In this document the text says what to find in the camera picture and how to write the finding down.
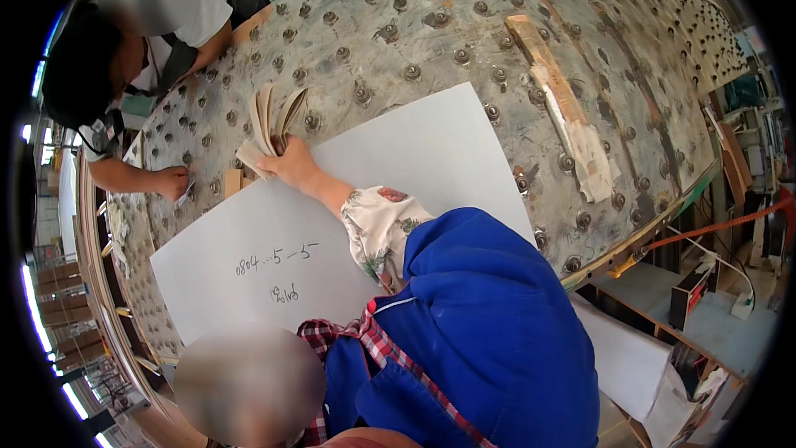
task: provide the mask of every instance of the blue jacket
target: blue jacket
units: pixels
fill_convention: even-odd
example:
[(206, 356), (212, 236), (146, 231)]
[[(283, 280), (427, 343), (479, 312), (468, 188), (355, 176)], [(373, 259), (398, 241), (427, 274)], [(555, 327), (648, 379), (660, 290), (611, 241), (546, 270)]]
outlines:
[[(595, 446), (594, 350), (550, 265), (485, 212), (461, 208), (409, 235), (399, 294), (376, 299), (376, 321), (493, 444)], [(379, 370), (359, 341), (326, 357), (329, 436), (355, 424), (426, 446), (471, 439), (409, 372)]]

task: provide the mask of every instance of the red plaid shirt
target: red plaid shirt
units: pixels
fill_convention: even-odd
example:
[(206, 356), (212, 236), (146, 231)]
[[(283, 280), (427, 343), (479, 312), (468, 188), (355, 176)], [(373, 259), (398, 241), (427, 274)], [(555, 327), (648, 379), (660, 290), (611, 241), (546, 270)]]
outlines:
[[(326, 355), (332, 347), (334, 341), (339, 336), (349, 336), (357, 338), (365, 351), (367, 351), (373, 360), (384, 368), (387, 363), (387, 357), (392, 358), (395, 363), (401, 365), (405, 370), (412, 373), (418, 381), (439, 401), (443, 406), (445, 412), (451, 417), (451, 420), (459, 426), (465, 433), (469, 434), (478, 448), (496, 448), (495, 445), (489, 442), (483, 434), (469, 423), (456, 407), (453, 406), (451, 401), (439, 390), (439, 387), (429, 379), (428, 375), (423, 371), (423, 368), (415, 363), (409, 356), (403, 352), (397, 344), (390, 339), (387, 333), (381, 328), (373, 317), (373, 311), (376, 310), (375, 300), (371, 301), (362, 312), (362, 317), (352, 321), (347, 326), (342, 327), (327, 320), (308, 320), (298, 327), (299, 337), (304, 339), (313, 349), (322, 363), (326, 363)], [(304, 430), (302, 437), (304, 446), (318, 446), (328, 439), (326, 433), (325, 419), (323, 418), (323, 408), (315, 416), (315, 419)]]

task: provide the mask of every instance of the worker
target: worker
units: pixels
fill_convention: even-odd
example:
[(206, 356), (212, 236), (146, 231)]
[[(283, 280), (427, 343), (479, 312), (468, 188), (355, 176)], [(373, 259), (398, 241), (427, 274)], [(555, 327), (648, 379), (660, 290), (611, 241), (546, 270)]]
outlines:
[(124, 130), (123, 97), (163, 97), (179, 80), (211, 64), (232, 42), (233, 29), (269, 0), (198, 0), (193, 18), (175, 32), (140, 36), (123, 14), (106, 14), (78, 0), (50, 49), (42, 83), (51, 118), (83, 138), (88, 168), (109, 192), (152, 192), (176, 201), (188, 171), (174, 166), (151, 172), (122, 162), (113, 151)]
[[(297, 334), (325, 366), (325, 399), (301, 441), (288, 446), (317, 446), (335, 436), (381, 444), (335, 438), (324, 446), (597, 444), (592, 343), (539, 251), (482, 210), (435, 218), (402, 192), (356, 189), (321, 171), (296, 136), (284, 150), (258, 166), (340, 219), (353, 259), (390, 294), (374, 298), (347, 325), (300, 325)], [(286, 353), (263, 355), (284, 360)], [(277, 381), (281, 393), (254, 397), (268, 397), (274, 407), (266, 411), (295, 403), (306, 391), (285, 392), (290, 380)], [(187, 408), (240, 411), (223, 404)]]

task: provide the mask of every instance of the orange hose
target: orange hose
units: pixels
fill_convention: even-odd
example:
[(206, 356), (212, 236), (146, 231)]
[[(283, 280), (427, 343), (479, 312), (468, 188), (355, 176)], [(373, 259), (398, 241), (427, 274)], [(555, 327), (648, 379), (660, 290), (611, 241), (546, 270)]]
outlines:
[(677, 241), (679, 241), (681, 239), (685, 239), (687, 237), (696, 237), (697, 235), (706, 234), (708, 232), (720, 231), (720, 230), (722, 230), (724, 228), (729, 228), (731, 226), (745, 224), (745, 223), (747, 223), (747, 222), (749, 222), (751, 220), (755, 220), (755, 219), (761, 218), (761, 217), (763, 217), (763, 216), (765, 216), (767, 214), (771, 214), (771, 213), (779, 210), (780, 208), (783, 208), (783, 207), (787, 206), (789, 203), (792, 203), (792, 202), (794, 202), (794, 199), (792, 197), (786, 197), (785, 199), (782, 199), (779, 202), (777, 202), (775, 204), (772, 204), (771, 206), (767, 207), (766, 209), (760, 210), (759, 212), (755, 212), (755, 213), (751, 213), (751, 214), (745, 214), (744, 216), (740, 216), (740, 217), (738, 217), (736, 219), (732, 219), (732, 220), (729, 220), (727, 222), (723, 222), (721, 224), (703, 226), (702, 228), (696, 229), (695, 231), (686, 232), (685, 234), (679, 234), (679, 235), (675, 235), (674, 237), (668, 237), (666, 239), (661, 239), (659, 241), (655, 241), (654, 243), (649, 244), (647, 246), (647, 249), (649, 249), (651, 251), (651, 250), (655, 249), (656, 247), (660, 247), (660, 246), (663, 246), (663, 245), (669, 244), (669, 243), (676, 243)]

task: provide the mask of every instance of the black hair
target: black hair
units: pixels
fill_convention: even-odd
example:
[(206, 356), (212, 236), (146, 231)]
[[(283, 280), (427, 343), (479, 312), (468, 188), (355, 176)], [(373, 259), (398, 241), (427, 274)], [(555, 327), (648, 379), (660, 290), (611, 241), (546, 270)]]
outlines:
[(47, 115), (72, 129), (102, 117), (113, 99), (111, 60), (121, 42), (122, 32), (100, 8), (79, 0), (45, 64)]

